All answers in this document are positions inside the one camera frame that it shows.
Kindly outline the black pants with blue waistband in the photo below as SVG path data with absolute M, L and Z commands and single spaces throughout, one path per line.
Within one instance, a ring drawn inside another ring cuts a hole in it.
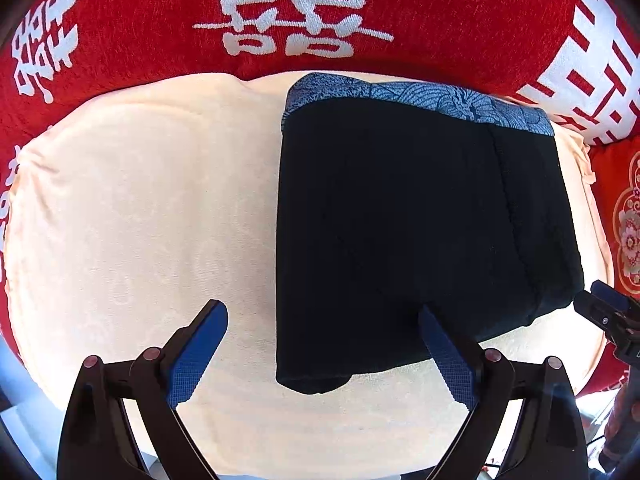
M 325 393 L 425 361 L 419 315 L 485 341 L 584 286 L 542 110 L 428 82 L 311 73 L 288 90 L 277 381 Z

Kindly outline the red embroidered pillow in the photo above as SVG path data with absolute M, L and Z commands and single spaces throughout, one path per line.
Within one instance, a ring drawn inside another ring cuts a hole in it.
M 610 246 L 614 288 L 636 299 L 640 292 L 639 137 L 595 146 L 590 152 L 596 174 L 592 192 Z

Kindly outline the cream seat cushion cover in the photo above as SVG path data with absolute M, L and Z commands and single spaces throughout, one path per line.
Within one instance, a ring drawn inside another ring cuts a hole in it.
M 80 364 L 162 344 L 207 300 L 228 332 L 178 408 L 221 476 L 375 479 L 436 463 L 464 419 L 423 361 L 304 396 L 276 379 L 281 120 L 299 73 L 183 76 L 92 99 L 25 145 L 1 199 L 18 350 L 60 429 Z

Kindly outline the red sofa cover white characters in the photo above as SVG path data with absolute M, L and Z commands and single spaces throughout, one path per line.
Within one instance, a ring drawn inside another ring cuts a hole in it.
M 30 0 L 1 49 L 2 177 L 95 96 L 198 73 L 426 78 L 608 144 L 639 130 L 638 53 L 615 0 Z

